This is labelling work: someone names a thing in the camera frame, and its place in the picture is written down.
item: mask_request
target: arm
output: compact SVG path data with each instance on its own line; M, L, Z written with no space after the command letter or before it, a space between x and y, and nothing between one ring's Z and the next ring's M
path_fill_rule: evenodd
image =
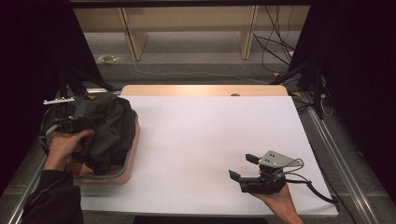
M80 190L73 186L73 176L65 167L72 153L80 150L80 140L92 133L54 133L38 185L23 207L23 224L83 223Z
M303 221L297 214L291 198L288 184L279 193L275 194L252 194L262 200L273 213L285 224L301 224Z

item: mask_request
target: hand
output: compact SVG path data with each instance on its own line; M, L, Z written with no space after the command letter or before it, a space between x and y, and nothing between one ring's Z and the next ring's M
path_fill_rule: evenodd
M284 223L303 223L294 207L288 184L279 193L252 195L262 200Z
M54 132L44 170L63 171L64 167L71 161L73 152L82 150L80 140L92 134L92 129L73 134Z

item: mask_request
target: black clothing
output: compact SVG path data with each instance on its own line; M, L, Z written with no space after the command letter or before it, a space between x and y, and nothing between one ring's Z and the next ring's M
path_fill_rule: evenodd
M43 170L23 207L21 224L82 224L81 193L71 173Z

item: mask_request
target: black sleeve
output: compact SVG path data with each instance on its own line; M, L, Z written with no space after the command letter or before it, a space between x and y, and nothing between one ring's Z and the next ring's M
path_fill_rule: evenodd
M23 207L22 224L84 223L81 194L71 173L44 170Z

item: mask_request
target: white table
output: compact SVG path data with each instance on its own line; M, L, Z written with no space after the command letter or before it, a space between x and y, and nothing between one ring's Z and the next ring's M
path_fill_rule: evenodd
M83 210L161 216L260 217L273 213L229 177L258 176L258 157L274 150L305 167L296 172L330 193L288 96L123 96L140 123L132 176L121 186L82 186ZM335 217L334 205L290 184L301 216Z

